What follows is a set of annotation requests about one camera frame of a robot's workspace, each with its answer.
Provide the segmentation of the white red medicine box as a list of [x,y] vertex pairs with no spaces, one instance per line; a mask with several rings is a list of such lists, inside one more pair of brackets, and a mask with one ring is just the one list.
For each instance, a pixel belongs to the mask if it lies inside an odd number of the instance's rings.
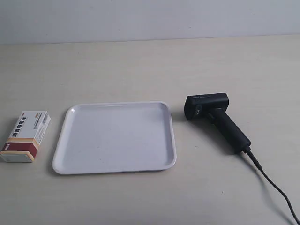
[[50,121],[48,111],[23,111],[1,149],[0,157],[5,162],[33,162]]

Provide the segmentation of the black handheld barcode scanner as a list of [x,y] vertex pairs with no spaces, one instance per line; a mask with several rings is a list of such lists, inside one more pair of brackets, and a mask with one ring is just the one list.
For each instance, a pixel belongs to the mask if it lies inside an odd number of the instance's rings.
[[251,141],[227,115],[229,98],[226,93],[187,96],[184,114],[187,120],[209,120],[232,146],[235,153],[251,154]]

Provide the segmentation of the white plastic tray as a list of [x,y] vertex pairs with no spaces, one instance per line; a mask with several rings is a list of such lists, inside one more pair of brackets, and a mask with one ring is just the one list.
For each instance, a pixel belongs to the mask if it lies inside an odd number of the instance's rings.
[[163,171],[176,160],[166,103],[78,104],[66,112],[52,168],[60,175]]

